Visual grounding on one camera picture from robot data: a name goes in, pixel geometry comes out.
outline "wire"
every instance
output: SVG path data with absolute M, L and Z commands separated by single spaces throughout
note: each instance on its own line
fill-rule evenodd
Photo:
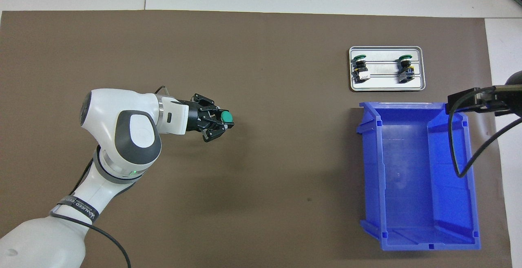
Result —
M 110 234 L 106 233 L 105 231 L 103 231 L 102 229 L 100 229 L 98 227 L 95 227 L 94 225 L 85 223 L 83 221 L 80 221 L 80 220 L 77 220 L 77 219 L 74 219 L 74 218 L 71 218 L 71 217 L 68 217 L 68 216 L 63 216 L 63 215 L 60 215 L 60 214 L 56 214 L 52 210 L 49 212 L 49 215 L 52 216 L 52 217 L 60 218 L 60 219 L 63 219 L 63 220 L 68 220 L 68 221 L 71 221 L 71 222 L 83 225 L 85 227 L 88 227 L 90 229 L 93 229 L 93 230 L 101 233 L 103 236 L 107 237 L 111 242 L 113 242 L 119 248 L 119 250 L 123 253 L 123 256 L 125 257 L 125 261 L 127 262 L 127 267 L 131 268 L 131 260 L 129 259 L 129 256 L 127 255 L 127 252 L 125 251 L 123 246 L 115 238 L 113 238 Z
M 87 164 L 87 166 L 85 167 L 85 170 L 84 170 L 84 173 L 82 174 L 82 176 L 80 176 L 80 179 L 78 179 L 78 182 L 76 183 L 76 186 L 74 186 L 73 190 L 71 190 L 71 192 L 69 193 L 69 195 L 73 194 L 73 192 L 78 188 L 78 186 L 80 186 L 80 183 L 82 182 L 82 180 L 84 179 L 85 175 L 87 174 L 87 172 L 89 171 L 89 168 L 90 166 L 93 164 L 93 158 L 91 158 L 91 160 L 89 161 L 89 164 Z
M 160 86 L 160 87 L 159 87 L 159 88 L 154 92 L 154 94 L 159 93 L 159 91 L 160 91 L 161 89 L 164 89 L 164 90 L 165 90 L 166 95 L 170 95 L 170 94 L 168 93 L 168 89 L 166 89 L 166 86 Z
M 475 95 L 478 95 L 479 93 L 491 93 L 491 92 L 493 92 L 495 90 L 496 90 L 496 88 L 494 86 L 489 86 L 487 88 L 483 88 L 483 89 L 479 89 L 479 90 L 476 90 L 476 91 L 469 92 L 469 93 L 463 95 L 462 97 L 460 97 L 455 102 L 455 104 L 453 104 L 453 106 L 451 107 L 451 110 L 449 111 L 449 117 L 448 117 L 449 152 L 451 154 L 451 162 L 453 163 L 453 169 L 455 170 L 455 175 L 457 175 L 457 177 L 459 177 L 459 178 L 464 177 L 466 175 L 466 173 L 468 173 L 468 170 L 473 165 L 473 162 L 475 162 L 475 160 L 486 149 L 486 147 L 488 147 L 494 140 L 496 140 L 499 136 L 504 134 L 506 131 L 510 130 L 515 125 L 517 125 L 520 122 L 522 122 L 522 119 L 520 119 L 520 121 L 518 123 L 517 123 L 517 121 L 518 121 L 517 120 L 517 121 L 509 124 L 508 126 L 504 127 L 503 129 L 501 129 L 500 131 L 495 133 L 493 136 L 491 136 L 484 144 L 482 144 L 479 147 L 479 149 L 475 152 L 475 154 L 471 157 L 471 159 L 466 163 L 466 166 L 464 167 L 464 170 L 462 172 L 459 171 L 457 159 L 455 157 L 455 147 L 453 146 L 453 116 L 455 115 L 455 112 L 457 111 L 459 106 L 463 102 L 465 102 L 467 99 L 469 99 L 471 97 L 474 97 Z
M 513 121 L 512 123 L 509 123 L 507 126 L 505 126 L 504 128 L 502 128 L 501 130 L 499 130 L 497 133 L 495 133 L 494 135 L 492 135 L 488 140 L 485 141 L 485 143 L 483 143 L 479 149 L 473 154 L 473 157 L 471 157 L 471 159 L 469 160 L 468 164 L 466 164 L 466 166 L 464 167 L 464 170 L 462 170 L 462 173 L 461 175 L 464 176 L 466 175 L 466 173 L 468 172 L 468 170 L 471 168 L 471 165 L 475 162 L 475 160 L 477 160 L 477 158 L 479 157 L 479 155 L 492 143 L 494 142 L 499 136 L 503 135 L 505 132 L 507 132 L 508 130 L 510 130 L 511 128 L 519 125 L 520 123 L 522 123 L 522 118 L 519 118 L 515 121 Z

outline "green object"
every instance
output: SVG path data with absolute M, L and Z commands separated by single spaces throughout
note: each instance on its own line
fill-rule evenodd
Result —
M 403 55 L 399 57 L 399 61 L 402 61 L 404 59 L 412 59 L 413 57 L 411 55 Z
M 229 111 L 223 111 L 221 113 L 221 121 L 223 122 L 232 122 L 232 114 Z
M 354 61 L 357 61 L 357 60 L 360 60 L 360 59 L 364 59 L 364 58 L 366 58 L 366 55 L 355 56 L 354 57 Z

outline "blue bin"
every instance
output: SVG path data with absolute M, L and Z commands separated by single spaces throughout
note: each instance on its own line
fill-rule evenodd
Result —
M 444 103 L 361 103 L 366 220 L 386 251 L 480 249 L 475 181 L 453 170 Z M 455 114 L 455 152 L 471 157 L 468 119 Z

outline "metal tray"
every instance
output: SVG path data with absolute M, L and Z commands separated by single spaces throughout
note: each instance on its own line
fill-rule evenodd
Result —
M 358 83 L 352 72 L 355 68 L 354 57 L 359 55 L 366 55 L 366 66 L 371 78 Z M 415 74 L 412 80 L 401 84 L 397 77 L 401 69 L 398 59 L 403 55 L 412 56 L 410 60 Z M 348 63 L 350 87 L 354 91 L 419 91 L 426 87 L 420 47 L 351 47 L 348 51 Z

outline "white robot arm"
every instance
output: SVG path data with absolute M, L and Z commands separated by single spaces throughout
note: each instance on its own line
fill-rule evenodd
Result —
M 129 189 L 158 158 L 160 133 L 198 131 L 209 142 L 234 125 L 228 110 L 198 94 L 183 101 L 119 89 L 91 91 L 80 123 L 99 143 L 84 181 L 50 216 L 26 221 L 0 239 L 0 268 L 80 267 L 88 229 L 97 229 L 92 224 L 110 200 Z

